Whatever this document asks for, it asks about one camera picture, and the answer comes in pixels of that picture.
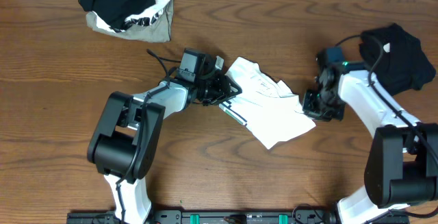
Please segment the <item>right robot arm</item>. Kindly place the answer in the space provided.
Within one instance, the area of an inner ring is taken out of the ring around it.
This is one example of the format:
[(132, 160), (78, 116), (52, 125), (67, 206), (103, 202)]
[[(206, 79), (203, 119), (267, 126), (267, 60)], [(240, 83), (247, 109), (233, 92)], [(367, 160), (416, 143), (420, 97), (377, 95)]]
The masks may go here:
[(342, 120), (349, 105), (372, 136), (364, 185), (337, 202), (329, 223), (375, 223), (410, 216), (437, 200), (437, 124), (404, 110), (362, 63), (324, 63), (303, 110), (315, 120)]

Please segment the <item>white printed t-shirt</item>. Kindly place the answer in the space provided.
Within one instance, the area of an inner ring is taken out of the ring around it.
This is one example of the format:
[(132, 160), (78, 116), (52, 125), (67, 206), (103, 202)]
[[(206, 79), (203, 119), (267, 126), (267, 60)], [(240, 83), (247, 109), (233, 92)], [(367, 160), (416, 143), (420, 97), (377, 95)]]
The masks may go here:
[(219, 108), (246, 127), (266, 149), (287, 142), (315, 127), (302, 110), (299, 96), (287, 84), (275, 82), (259, 65), (238, 57), (226, 73), (242, 93), (224, 101)]

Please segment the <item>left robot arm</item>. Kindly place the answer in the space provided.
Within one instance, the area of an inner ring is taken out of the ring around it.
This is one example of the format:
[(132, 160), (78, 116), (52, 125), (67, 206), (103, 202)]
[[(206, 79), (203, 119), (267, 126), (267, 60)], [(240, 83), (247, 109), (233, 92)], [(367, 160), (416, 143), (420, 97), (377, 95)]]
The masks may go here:
[(128, 95), (113, 92), (90, 139), (87, 159), (112, 188), (116, 223), (146, 223), (152, 208), (146, 191), (164, 119), (191, 103), (218, 105), (242, 93), (222, 71), (204, 76), (173, 68), (157, 87)]

